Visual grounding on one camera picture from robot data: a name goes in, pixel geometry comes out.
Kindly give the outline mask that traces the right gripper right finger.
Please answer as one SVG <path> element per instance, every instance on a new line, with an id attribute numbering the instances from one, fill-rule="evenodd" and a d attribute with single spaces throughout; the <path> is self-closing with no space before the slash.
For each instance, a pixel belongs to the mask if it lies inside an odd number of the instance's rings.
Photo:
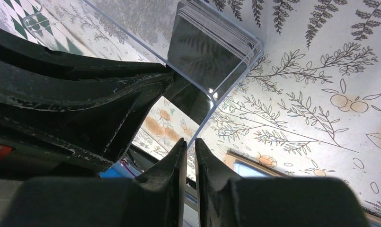
<path id="1" fill-rule="evenodd" d="M 367 227 L 357 198 L 336 178 L 242 177 L 195 140 L 202 227 Z"/>

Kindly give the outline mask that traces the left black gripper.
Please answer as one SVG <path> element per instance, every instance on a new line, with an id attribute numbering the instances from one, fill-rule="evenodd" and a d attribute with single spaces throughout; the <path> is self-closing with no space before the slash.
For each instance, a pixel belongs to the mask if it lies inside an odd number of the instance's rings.
<path id="1" fill-rule="evenodd" d="M 0 88 L 0 179 L 97 177 L 128 150 L 167 74 L 65 80 L 29 74 Z"/>

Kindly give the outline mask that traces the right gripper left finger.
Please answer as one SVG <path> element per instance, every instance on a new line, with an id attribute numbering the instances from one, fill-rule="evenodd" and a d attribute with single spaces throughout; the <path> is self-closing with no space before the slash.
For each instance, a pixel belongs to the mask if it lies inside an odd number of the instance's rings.
<path id="1" fill-rule="evenodd" d="M 187 143 L 135 178 L 39 177 L 22 184 L 1 227 L 180 227 Z"/>

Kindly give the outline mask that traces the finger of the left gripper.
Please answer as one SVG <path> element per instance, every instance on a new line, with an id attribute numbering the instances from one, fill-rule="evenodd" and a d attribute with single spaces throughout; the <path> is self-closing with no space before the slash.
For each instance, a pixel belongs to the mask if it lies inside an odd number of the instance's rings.
<path id="1" fill-rule="evenodd" d="M 159 63 L 114 61 L 81 56 L 19 38 L 0 29 L 0 60 L 23 70 L 57 79 L 129 78 L 137 75 L 167 74 L 173 70 Z"/>

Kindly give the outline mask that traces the tan card holder wallet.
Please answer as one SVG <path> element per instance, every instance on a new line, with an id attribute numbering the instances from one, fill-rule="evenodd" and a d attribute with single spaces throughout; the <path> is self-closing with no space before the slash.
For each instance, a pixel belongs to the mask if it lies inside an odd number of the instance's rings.
<path id="1" fill-rule="evenodd" d="M 242 177 L 285 177 L 285 175 L 267 169 L 255 162 L 247 160 L 236 154 L 227 153 L 223 163 Z M 362 207 L 372 227 L 381 227 L 381 217 Z"/>

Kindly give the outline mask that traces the black credit card stack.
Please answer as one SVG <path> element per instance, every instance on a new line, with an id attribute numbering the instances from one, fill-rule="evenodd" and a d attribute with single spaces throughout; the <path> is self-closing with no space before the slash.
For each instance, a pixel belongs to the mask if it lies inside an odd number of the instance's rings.
<path id="1" fill-rule="evenodd" d="M 262 49 L 260 40 L 211 6 L 181 0 L 168 50 L 178 78 L 165 97 L 200 125 Z"/>

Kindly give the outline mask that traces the clear acrylic card box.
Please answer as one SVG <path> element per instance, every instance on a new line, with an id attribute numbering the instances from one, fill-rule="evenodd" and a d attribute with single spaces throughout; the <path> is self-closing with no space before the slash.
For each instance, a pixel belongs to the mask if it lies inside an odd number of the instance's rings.
<path id="1" fill-rule="evenodd" d="M 172 121 L 189 146 L 220 102 L 246 74 L 263 43 L 212 0 L 41 0 L 23 25 L 50 49 L 116 61 L 158 63 L 175 82 L 156 104 L 173 105 Z"/>

